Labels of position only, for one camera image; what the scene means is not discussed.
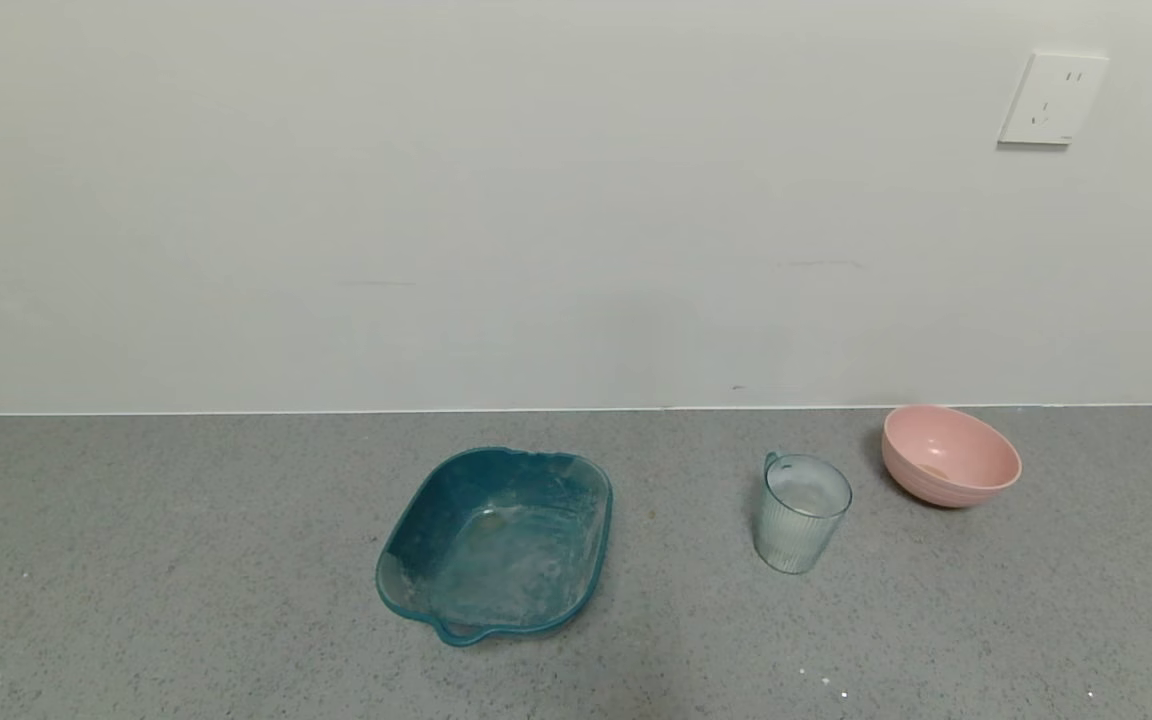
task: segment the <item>pink bowl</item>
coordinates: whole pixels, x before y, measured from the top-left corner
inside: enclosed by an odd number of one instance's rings
[[[1020,454],[972,415],[940,406],[897,407],[882,422],[882,462],[910,495],[969,507],[1020,478]]]

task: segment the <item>glass cup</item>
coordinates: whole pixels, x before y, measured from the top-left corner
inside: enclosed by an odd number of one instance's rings
[[[851,486],[834,465],[810,455],[768,452],[755,550],[773,569],[806,573],[850,506]]]

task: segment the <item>electrical socket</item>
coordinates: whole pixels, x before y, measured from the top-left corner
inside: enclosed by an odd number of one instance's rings
[[[1033,54],[998,142],[1069,145],[1101,90],[1108,58]]]

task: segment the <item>bowl rim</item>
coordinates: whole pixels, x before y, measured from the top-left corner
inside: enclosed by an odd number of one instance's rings
[[[901,411],[918,410],[918,409],[932,409],[938,411],[943,410],[947,414],[957,416],[957,418],[965,418],[967,420],[969,420],[969,424],[973,423],[977,424],[978,427],[986,429],[988,433],[993,434],[998,439],[1001,439],[1002,444],[1005,444],[1005,446],[1007,447],[1007,450],[1011,452],[1011,456],[1016,458],[1016,473],[1013,475],[1011,478],[1007,479],[1006,482],[983,487],[983,486],[968,486],[968,484],[956,483],[953,479],[948,478],[938,478],[935,475],[927,473],[927,471],[919,469],[917,465],[914,464],[911,460],[905,457],[905,454],[901,452],[900,447],[897,447],[896,444],[890,440],[892,418],[895,418],[896,414],[901,414]],[[955,488],[977,488],[977,491],[998,492],[1001,491],[1001,488],[1009,488],[1013,484],[1015,484],[1015,482],[1020,479],[1020,475],[1023,473],[1025,469],[1024,460],[1021,458],[1020,452],[1016,450],[1016,446],[1011,445],[1010,439],[1007,439],[1007,435],[1002,434],[1001,432],[998,432],[998,429],[993,427],[993,425],[986,423],[985,420],[977,418],[977,416],[964,414],[964,411],[957,410],[955,409],[955,407],[949,407],[949,406],[933,406],[933,404],[925,404],[924,402],[924,404],[895,407],[895,409],[892,409],[890,414],[887,414],[886,418],[882,418],[882,441],[886,442],[892,448],[892,452],[895,452],[896,456],[900,460],[905,462],[905,468],[911,468],[914,471],[916,471],[916,473],[923,475],[923,477],[925,478],[946,483],[948,484],[948,486]]]

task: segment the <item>speckled countertop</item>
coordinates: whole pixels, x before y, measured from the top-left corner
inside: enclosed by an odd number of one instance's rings
[[[0,418],[0,719],[1152,719],[1152,409],[973,414],[1025,473],[965,511],[893,486],[877,410]],[[454,650],[372,568],[483,445],[616,511],[562,632]],[[771,448],[855,487],[804,577],[750,543]]]

